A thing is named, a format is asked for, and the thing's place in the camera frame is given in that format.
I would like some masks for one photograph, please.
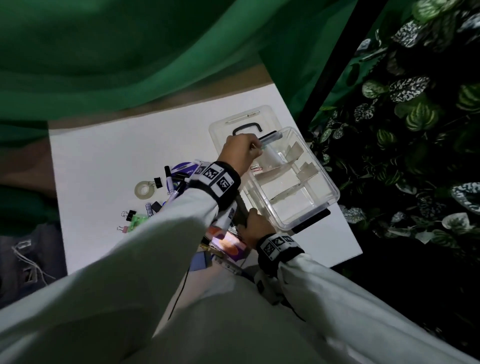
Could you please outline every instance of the black cable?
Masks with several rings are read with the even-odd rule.
[[[182,285],[182,287],[181,287],[180,293],[179,293],[179,295],[177,296],[177,299],[175,300],[175,303],[173,304],[172,311],[170,312],[170,315],[168,316],[167,321],[170,320],[170,318],[172,317],[173,311],[175,310],[175,306],[177,305],[177,302],[179,301],[180,295],[181,295],[181,293],[183,292],[183,289],[185,288],[185,283],[187,283],[187,277],[188,277],[188,272],[189,272],[189,271],[190,271],[190,266],[188,266],[187,274],[185,274],[185,279],[183,280],[183,285]]]

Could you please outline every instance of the wrist band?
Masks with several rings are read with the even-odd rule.
[[[240,187],[239,174],[225,162],[202,163],[190,177],[189,188],[204,190],[218,204],[220,211],[235,200]]]
[[[278,264],[286,263],[305,251],[286,234],[269,234],[257,243],[258,265],[266,274],[276,277]]]

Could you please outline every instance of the white tabletop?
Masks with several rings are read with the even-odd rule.
[[[50,130],[60,223],[68,273],[95,262],[118,243],[124,210],[145,213],[145,203],[167,198],[166,188],[149,200],[133,189],[160,177],[164,166],[193,159],[216,160],[211,123],[270,105],[282,126],[296,127],[274,84],[229,97],[76,129]],[[337,204],[331,215],[295,235],[300,246],[331,267],[362,253]]]

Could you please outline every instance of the marker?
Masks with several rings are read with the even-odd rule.
[[[167,191],[168,194],[171,194],[175,189],[173,188],[172,173],[169,166],[165,166],[165,176],[167,177]]]
[[[150,202],[147,202],[145,204],[145,208],[147,210],[147,215],[149,218],[151,218],[153,216],[153,211],[152,211],[152,204]]]
[[[183,191],[185,191],[186,187],[187,187],[187,183],[185,181],[180,182],[177,190],[173,191],[170,194],[170,197],[168,198],[167,202],[165,202],[163,206],[171,204],[173,200],[175,200],[178,196],[180,196],[183,193]]]

